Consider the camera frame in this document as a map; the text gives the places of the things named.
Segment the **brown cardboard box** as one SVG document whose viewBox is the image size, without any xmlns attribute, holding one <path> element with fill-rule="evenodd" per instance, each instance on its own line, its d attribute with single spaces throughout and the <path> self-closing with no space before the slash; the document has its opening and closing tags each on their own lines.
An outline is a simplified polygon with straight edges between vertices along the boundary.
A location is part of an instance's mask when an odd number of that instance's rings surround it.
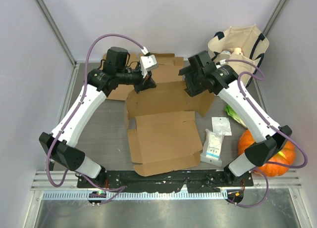
<svg viewBox="0 0 317 228">
<path fill-rule="evenodd" d="M 125 124 L 134 171 L 144 177 L 198 166 L 203 149 L 195 114 L 204 117 L 215 99 L 204 91 L 191 97 L 185 82 L 158 83 L 131 91 Z"/>
</svg>

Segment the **white packet with blue label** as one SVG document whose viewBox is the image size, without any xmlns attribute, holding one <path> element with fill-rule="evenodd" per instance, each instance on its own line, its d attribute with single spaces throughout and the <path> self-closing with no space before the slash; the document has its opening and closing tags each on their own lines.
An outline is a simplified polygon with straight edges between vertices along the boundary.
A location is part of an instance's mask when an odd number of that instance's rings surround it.
<svg viewBox="0 0 317 228">
<path fill-rule="evenodd" d="M 206 129 L 206 140 L 203 145 L 203 152 L 200 154 L 200 161 L 217 167 L 222 166 L 220 158 L 221 147 L 224 135 L 219 135 Z"/>
</svg>

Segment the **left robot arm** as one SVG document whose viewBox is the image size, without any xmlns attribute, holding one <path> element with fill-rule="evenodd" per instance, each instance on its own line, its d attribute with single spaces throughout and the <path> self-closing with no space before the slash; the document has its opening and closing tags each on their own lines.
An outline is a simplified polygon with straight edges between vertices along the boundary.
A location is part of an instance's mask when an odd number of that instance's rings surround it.
<svg viewBox="0 0 317 228">
<path fill-rule="evenodd" d="M 136 93 L 156 87 L 152 70 L 158 67 L 158 62 L 146 49 L 142 52 L 136 67 L 131 68 L 127 65 L 128 50 L 111 47 L 100 67 L 87 74 L 79 96 L 62 121 L 49 134 L 43 132 L 39 137 L 48 160 L 85 175 L 95 188 L 105 185 L 106 170 L 76 148 L 78 139 L 96 109 L 119 85 L 132 85 Z"/>
</svg>

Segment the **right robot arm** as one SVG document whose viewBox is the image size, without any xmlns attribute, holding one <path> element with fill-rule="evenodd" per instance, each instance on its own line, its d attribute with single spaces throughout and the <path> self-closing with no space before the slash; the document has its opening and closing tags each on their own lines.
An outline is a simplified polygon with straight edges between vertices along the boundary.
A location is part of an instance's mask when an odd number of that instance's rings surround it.
<svg viewBox="0 0 317 228">
<path fill-rule="evenodd" d="M 289 126 L 280 126 L 264 112 L 243 85 L 242 74 L 237 74 L 229 65 L 229 59 L 215 63 L 204 50 L 188 61 L 189 66 L 178 73 L 184 77 L 185 92 L 191 97 L 204 91 L 219 96 L 238 114 L 255 141 L 224 168 L 225 183 L 234 186 L 246 172 L 264 165 L 276 155 L 285 146 L 292 130 Z"/>
</svg>

